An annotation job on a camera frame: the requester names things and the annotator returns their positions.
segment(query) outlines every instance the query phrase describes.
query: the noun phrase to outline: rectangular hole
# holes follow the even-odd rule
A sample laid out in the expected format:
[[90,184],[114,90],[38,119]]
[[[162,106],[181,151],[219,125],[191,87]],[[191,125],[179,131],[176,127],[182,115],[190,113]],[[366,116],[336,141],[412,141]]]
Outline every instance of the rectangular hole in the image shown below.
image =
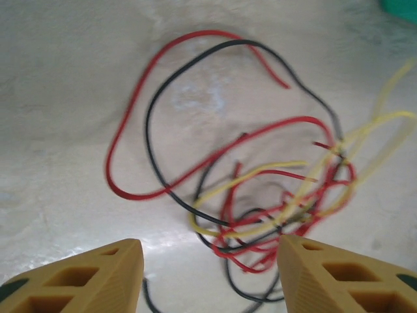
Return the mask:
[[371,313],[411,313],[417,312],[416,307],[394,292],[349,292],[353,299]]
[[114,248],[114,249],[101,253],[101,255],[102,256],[114,256],[117,253],[117,251],[119,251],[119,248]]
[[60,313],[72,296],[30,297],[11,313]]
[[98,272],[98,267],[69,267],[57,273],[45,286],[82,287]]
[[316,251],[323,250],[323,248],[321,248],[321,247],[319,247],[319,246],[316,246],[316,245],[313,245],[313,244],[311,244],[311,243],[302,243],[301,245],[302,245],[302,246],[304,247],[304,249],[306,249],[306,250],[316,250]]
[[363,265],[355,263],[324,263],[323,267],[340,282],[378,282],[378,277]]

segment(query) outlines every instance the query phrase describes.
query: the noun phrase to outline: concrete floor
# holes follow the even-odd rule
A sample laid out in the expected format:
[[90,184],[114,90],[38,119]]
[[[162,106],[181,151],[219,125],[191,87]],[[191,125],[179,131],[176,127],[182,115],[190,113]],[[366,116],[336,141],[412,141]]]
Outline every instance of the concrete floor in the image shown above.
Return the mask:
[[[347,131],[366,121],[383,82],[417,55],[417,26],[387,16],[376,1],[5,0],[0,15],[0,282],[133,237],[142,240],[151,293],[165,312],[240,312],[248,302],[229,288],[219,259],[197,240],[185,211],[170,198],[126,201],[106,185],[108,143],[149,57],[195,29],[248,35],[286,57],[335,108]],[[183,44],[159,64],[119,146],[114,168],[122,187],[134,192],[159,187],[143,144],[145,106],[169,73],[217,42]],[[416,82],[414,70],[388,109],[417,112]],[[329,123],[299,90],[276,87],[248,52],[232,49],[170,88],[155,111],[152,136],[164,173],[173,179],[240,132],[299,114]],[[355,160],[359,167],[393,127],[372,135]],[[318,137],[312,127],[276,132],[233,151],[212,181],[230,173],[236,159],[248,169],[317,158],[309,143]],[[414,133],[346,210],[309,236],[417,271],[416,155]],[[268,181],[242,190],[243,206],[271,204],[276,189],[263,183]],[[189,196],[194,186],[195,179],[178,193]],[[248,290],[261,291],[271,276],[238,279]],[[138,310],[149,312],[142,298]],[[260,312],[285,308],[265,305]]]

